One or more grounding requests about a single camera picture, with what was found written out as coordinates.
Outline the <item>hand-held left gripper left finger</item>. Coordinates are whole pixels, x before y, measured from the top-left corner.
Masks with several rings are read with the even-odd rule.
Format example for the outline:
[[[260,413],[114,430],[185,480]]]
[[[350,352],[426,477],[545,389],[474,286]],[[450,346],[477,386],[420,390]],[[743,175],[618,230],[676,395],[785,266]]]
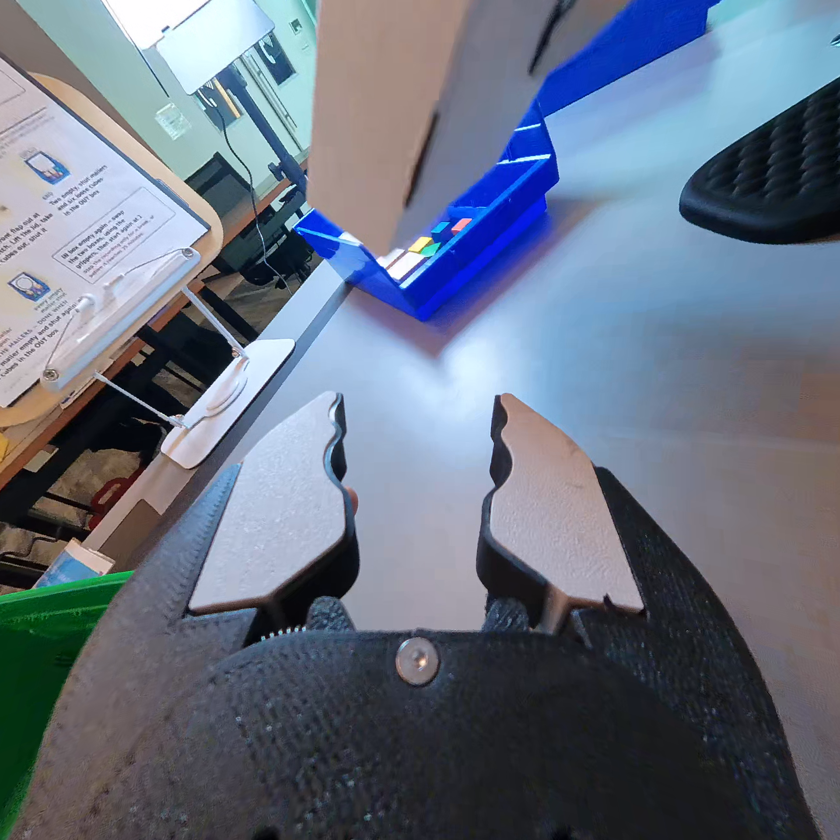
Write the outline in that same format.
[[[252,447],[209,544],[190,616],[256,609],[269,627],[302,627],[316,599],[356,582],[360,550],[343,483],[343,396],[323,392]]]

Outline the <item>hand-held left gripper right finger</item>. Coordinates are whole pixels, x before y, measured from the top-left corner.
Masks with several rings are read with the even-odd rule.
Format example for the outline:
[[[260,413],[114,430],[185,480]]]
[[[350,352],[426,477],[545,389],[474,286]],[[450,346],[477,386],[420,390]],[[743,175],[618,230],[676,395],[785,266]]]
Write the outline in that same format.
[[[517,602],[556,634],[576,608],[638,616],[644,601],[589,456],[510,393],[494,400],[492,488],[476,572],[491,602]]]

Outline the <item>blue plastic bin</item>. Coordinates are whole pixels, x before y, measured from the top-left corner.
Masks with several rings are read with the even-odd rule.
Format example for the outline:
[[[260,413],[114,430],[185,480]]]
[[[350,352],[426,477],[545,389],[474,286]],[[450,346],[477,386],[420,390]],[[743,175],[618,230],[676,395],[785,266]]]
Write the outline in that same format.
[[[547,193],[559,180],[557,155],[545,119],[706,32],[715,2],[629,2],[592,45],[552,68],[504,151],[488,173],[446,206],[434,224],[472,217],[467,229],[404,281],[386,269],[408,248],[376,255],[316,208],[295,231],[342,280],[427,320],[547,211]]]

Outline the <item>green plastic bin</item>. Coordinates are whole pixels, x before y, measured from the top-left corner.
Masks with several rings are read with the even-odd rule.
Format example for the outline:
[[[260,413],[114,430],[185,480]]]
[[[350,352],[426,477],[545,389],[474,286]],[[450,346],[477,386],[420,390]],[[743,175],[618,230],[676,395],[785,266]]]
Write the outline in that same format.
[[[131,572],[1,598],[1,838],[12,832],[70,669]]]

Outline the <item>white cardboard mailer box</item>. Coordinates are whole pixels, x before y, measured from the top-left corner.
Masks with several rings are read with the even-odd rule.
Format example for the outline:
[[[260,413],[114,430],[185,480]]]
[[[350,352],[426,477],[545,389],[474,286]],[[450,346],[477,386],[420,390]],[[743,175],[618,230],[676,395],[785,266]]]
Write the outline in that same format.
[[[499,160],[546,76],[624,1],[318,6],[308,203],[377,256]]]

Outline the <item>instruction sheet on stand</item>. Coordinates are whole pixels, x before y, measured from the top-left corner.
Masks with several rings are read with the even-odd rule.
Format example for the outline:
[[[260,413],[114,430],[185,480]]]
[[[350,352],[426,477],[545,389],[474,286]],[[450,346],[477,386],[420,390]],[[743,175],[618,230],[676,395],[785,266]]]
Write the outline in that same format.
[[[6,58],[2,59],[15,66]],[[295,341],[269,339],[257,341],[249,346],[244,346],[237,341],[230,330],[222,324],[220,318],[214,315],[190,288],[191,283],[209,267],[221,249],[223,229],[221,220],[213,208],[153,153],[122,130],[106,113],[74,88],[56,79],[29,76],[142,170],[152,175],[154,179],[162,181],[196,215],[207,222],[211,230],[195,245],[200,255],[198,266],[189,271],[186,279],[164,297],[163,302],[153,305],[150,310],[142,314],[139,320],[129,327],[127,333],[106,349],[103,355],[99,356],[78,378],[72,380],[63,391],[52,392],[42,384],[36,383],[9,408],[2,408],[2,428],[9,430],[33,422],[53,409],[61,408],[78,399],[93,382],[100,382],[114,387],[142,407],[150,409],[152,414],[159,417],[163,423],[173,426],[173,430],[164,440],[163,454],[180,467],[197,467],[226,435],[268,380],[289,359],[295,349]],[[221,374],[211,377],[210,385],[192,408],[172,414],[153,409],[139,397],[118,387],[105,375],[105,372],[117,360],[119,352],[122,352],[139,334],[142,327],[147,326],[155,316],[163,313],[165,307],[177,302],[180,297],[189,300],[215,327],[215,330],[222,334],[231,348],[232,360],[227,362]]]

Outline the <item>red object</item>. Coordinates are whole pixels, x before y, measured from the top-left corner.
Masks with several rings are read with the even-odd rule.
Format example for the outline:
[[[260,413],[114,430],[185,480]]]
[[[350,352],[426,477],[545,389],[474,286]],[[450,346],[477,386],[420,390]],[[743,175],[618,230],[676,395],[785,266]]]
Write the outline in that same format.
[[[112,478],[101,486],[89,503],[91,510],[87,521],[88,530],[95,529],[102,522],[144,470],[145,468],[141,465],[129,476]]]

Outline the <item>white and blue carton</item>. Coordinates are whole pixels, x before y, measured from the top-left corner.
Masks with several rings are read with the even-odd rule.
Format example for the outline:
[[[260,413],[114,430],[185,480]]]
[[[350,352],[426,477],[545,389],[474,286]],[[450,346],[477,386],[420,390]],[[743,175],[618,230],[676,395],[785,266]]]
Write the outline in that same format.
[[[71,539],[56,556],[33,588],[63,585],[108,574],[114,561],[107,555]]]

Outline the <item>printed instruction sheet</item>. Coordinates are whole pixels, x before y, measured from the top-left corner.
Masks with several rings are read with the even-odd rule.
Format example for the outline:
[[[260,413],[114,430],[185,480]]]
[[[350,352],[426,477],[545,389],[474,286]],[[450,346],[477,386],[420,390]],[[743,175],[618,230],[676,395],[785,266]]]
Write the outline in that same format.
[[[211,227],[2,59],[1,399],[61,392],[196,268]]]

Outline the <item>black textured pad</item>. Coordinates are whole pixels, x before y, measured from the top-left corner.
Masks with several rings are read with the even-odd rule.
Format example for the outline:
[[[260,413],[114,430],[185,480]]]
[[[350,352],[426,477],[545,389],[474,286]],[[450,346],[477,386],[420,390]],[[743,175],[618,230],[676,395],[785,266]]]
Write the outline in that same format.
[[[839,236],[839,79],[703,164],[679,213],[715,234],[760,245]]]

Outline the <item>silver flat panel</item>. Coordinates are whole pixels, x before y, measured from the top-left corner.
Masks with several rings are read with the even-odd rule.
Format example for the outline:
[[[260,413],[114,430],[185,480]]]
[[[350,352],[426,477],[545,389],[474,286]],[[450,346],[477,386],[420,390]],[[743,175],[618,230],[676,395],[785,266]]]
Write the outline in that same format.
[[[104,1],[132,46],[155,51],[188,94],[271,35],[274,21],[254,1]]]

